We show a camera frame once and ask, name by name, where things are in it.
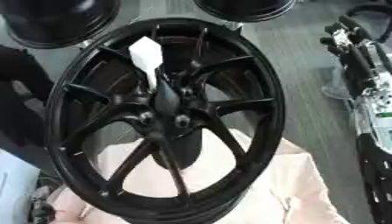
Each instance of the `white plastic piece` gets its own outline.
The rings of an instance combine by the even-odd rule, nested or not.
[[[135,66],[147,74],[150,90],[156,89],[155,70],[164,63],[162,46],[150,38],[143,37],[129,47],[129,53]]]

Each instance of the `machine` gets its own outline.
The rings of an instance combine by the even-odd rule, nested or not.
[[[323,91],[346,103],[374,220],[392,223],[392,51],[347,16],[325,30],[321,42],[340,66]]]

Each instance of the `black wheel rim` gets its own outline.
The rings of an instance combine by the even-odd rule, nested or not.
[[[184,107],[188,109],[186,112],[189,112],[188,115],[195,121],[192,123],[191,132],[201,127],[212,130],[238,158],[237,166],[224,179],[200,192],[189,193],[186,190],[186,183],[179,174],[175,158],[172,159],[170,143],[167,141],[169,138],[175,141],[176,137],[189,134],[188,131],[166,136],[152,128],[156,127],[155,125],[147,125],[149,128],[145,128],[138,119],[137,115],[143,113],[146,108],[151,109],[152,98],[144,94],[145,81],[140,78],[143,77],[143,73],[133,66],[124,49],[142,36],[152,37],[162,44],[166,61],[158,69],[158,74],[162,80],[168,79],[168,83],[176,91],[180,92],[184,87],[198,89],[208,83],[234,97],[232,101],[206,102],[199,100],[199,96],[205,99],[203,94],[196,94],[197,97],[191,97],[196,100],[184,103]],[[168,55],[165,54],[165,51],[170,51],[171,45],[179,45],[181,41],[193,49],[192,57],[185,59],[185,64],[175,57],[168,59]],[[204,52],[204,57],[200,57],[200,53],[206,51],[203,43],[207,43],[208,49],[215,49],[214,45],[217,45],[216,49],[224,49],[222,51],[230,57],[218,58],[218,61],[213,63],[208,61],[208,66],[205,66],[205,62],[200,65],[201,58],[208,58],[206,55],[209,54]],[[123,85],[126,87],[114,88],[114,93],[92,88],[88,84],[91,81],[89,74],[92,74],[92,70],[109,59],[124,63],[131,71],[131,75],[128,76],[133,78],[128,85]],[[197,66],[189,66],[190,61]],[[227,72],[222,76],[221,70],[228,67],[246,67],[247,72]],[[252,76],[251,79],[243,78],[248,74]],[[181,86],[181,89],[175,88],[176,85]],[[247,98],[241,99],[247,100],[238,100],[239,96],[246,96]],[[70,103],[75,101],[87,105],[90,112],[95,107],[91,106],[91,102],[106,106],[100,110],[99,115],[82,118],[84,123],[79,126],[81,128],[69,131],[65,123],[68,124],[75,119],[75,114],[68,111]],[[218,117],[237,110],[256,111],[248,116],[249,119],[253,119],[255,136],[247,153],[243,152],[242,147],[233,139],[228,128],[222,125]],[[113,31],[82,52],[52,91],[46,118],[46,143],[52,160],[65,182],[88,203],[132,223],[210,223],[222,217],[238,203],[275,154],[284,129],[284,95],[270,63],[245,38],[225,27],[196,19],[153,19]],[[133,156],[131,155],[122,165],[117,172],[118,175],[106,181],[88,162],[80,144],[91,132],[104,124],[119,120],[131,124],[145,139]],[[119,183],[124,180],[124,175],[130,173],[139,161],[154,150],[162,151],[169,158],[167,161],[178,188],[178,197],[153,199],[118,188]]]
[[[194,0],[208,14],[228,21],[252,23],[271,20],[289,11],[296,0],[265,1],[262,7],[247,7],[249,3],[261,3],[257,0],[226,1],[226,0]]]

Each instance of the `pink cloth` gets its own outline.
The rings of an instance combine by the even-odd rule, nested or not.
[[[250,139],[232,130],[244,147]],[[104,178],[136,148],[135,143],[109,146],[98,159]],[[203,132],[203,151],[182,174],[192,192],[216,182],[234,166],[235,160],[224,143],[209,131]],[[176,194],[169,172],[148,157],[125,180],[124,189],[140,195],[167,197]],[[70,189],[59,190],[52,199],[57,211],[52,224],[126,224],[114,215],[98,210]],[[282,140],[266,171],[251,186],[243,201],[216,224],[348,224],[328,198],[328,190],[312,156],[287,140]]]

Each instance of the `gray floor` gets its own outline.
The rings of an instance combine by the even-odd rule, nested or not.
[[[167,15],[216,21],[200,12],[192,1],[122,1],[122,11],[110,30],[138,19]],[[325,35],[324,26],[360,2],[364,1],[298,3],[283,17],[247,25],[245,32],[267,54],[281,77],[288,108],[285,137],[314,156],[340,213],[351,223],[369,224],[373,222],[362,189],[348,115],[339,101],[327,99],[319,91],[334,64],[334,58],[319,43]],[[0,44],[18,47],[4,29],[0,30]],[[56,81],[79,50],[69,47],[31,51]]]

